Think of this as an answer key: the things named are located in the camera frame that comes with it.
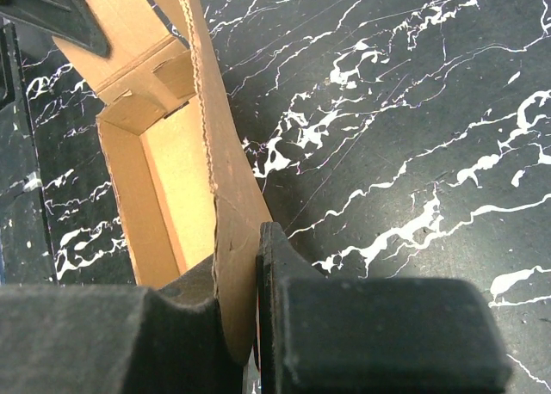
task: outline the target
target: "black surface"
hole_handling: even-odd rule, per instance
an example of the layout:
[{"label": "black surface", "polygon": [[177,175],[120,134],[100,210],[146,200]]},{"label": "black surface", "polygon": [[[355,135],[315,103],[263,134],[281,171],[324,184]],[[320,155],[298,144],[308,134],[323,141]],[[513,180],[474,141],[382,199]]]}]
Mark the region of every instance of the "black surface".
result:
[{"label": "black surface", "polygon": [[[510,392],[549,392],[551,0],[203,4],[293,246],[335,277],[472,281],[517,365]],[[49,39],[20,30],[58,277],[132,282],[102,105]]]},{"label": "black surface", "polygon": [[56,283],[13,24],[0,29],[0,283]]}]

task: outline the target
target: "torn cardboard edge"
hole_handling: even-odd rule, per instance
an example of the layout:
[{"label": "torn cardboard edge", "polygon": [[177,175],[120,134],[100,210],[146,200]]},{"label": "torn cardboard edge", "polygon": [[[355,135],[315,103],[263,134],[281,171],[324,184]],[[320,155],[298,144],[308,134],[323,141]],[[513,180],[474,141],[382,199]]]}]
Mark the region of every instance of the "torn cardboard edge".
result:
[{"label": "torn cardboard edge", "polygon": [[226,344],[244,364],[260,225],[271,217],[233,125],[200,0],[154,1],[189,50],[145,0],[87,0],[111,42],[108,59],[55,41],[108,105],[98,132],[137,282],[165,285],[214,252]]}]

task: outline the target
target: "black marble countertop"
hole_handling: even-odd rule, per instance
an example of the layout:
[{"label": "black marble countertop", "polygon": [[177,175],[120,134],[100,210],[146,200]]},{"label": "black marble countertop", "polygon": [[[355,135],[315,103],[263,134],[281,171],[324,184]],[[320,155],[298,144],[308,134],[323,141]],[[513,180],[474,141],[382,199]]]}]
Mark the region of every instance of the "black marble countertop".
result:
[{"label": "black marble countertop", "polygon": [[[551,0],[202,1],[293,246],[330,275],[470,280],[508,392],[551,391]],[[57,280],[133,283],[102,104],[51,39],[18,33]]]}]

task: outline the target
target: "open cardboard box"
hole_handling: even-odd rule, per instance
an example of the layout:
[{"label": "open cardboard box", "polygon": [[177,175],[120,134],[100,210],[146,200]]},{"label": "open cardboard box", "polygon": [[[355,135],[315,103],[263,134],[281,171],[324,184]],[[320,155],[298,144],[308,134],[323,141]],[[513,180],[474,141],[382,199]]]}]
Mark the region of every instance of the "open cardboard box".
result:
[{"label": "open cardboard box", "polygon": [[107,107],[97,127],[141,285],[163,286],[214,253],[214,295],[232,357],[245,363],[256,314],[255,255],[269,211],[235,132],[199,0],[86,0],[111,44],[59,48]]}]

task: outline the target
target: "black plastic part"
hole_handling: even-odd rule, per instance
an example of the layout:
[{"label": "black plastic part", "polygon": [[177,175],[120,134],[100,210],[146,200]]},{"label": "black plastic part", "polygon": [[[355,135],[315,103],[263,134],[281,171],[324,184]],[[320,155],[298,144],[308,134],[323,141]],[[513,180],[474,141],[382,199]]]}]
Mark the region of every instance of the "black plastic part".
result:
[{"label": "black plastic part", "polygon": [[263,226],[263,394],[505,391],[511,364],[472,285],[332,280],[306,265],[279,225]]},{"label": "black plastic part", "polygon": [[15,88],[12,60],[10,54],[15,56],[19,52],[17,48],[15,30],[13,24],[2,26],[0,30],[0,110],[15,101]]},{"label": "black plastic part", "polygon": [[0,0],[0,14],[46,30],[99,56],[109,55],[107,37],[84,0]]},{"label": "black plastic part", "polygon": [[198,274],[181,279],[195,283],[195,296],[180,298],[190,305],[162,295],[172,289],[0,287],[2,392],[240,393],[243,367]]}]

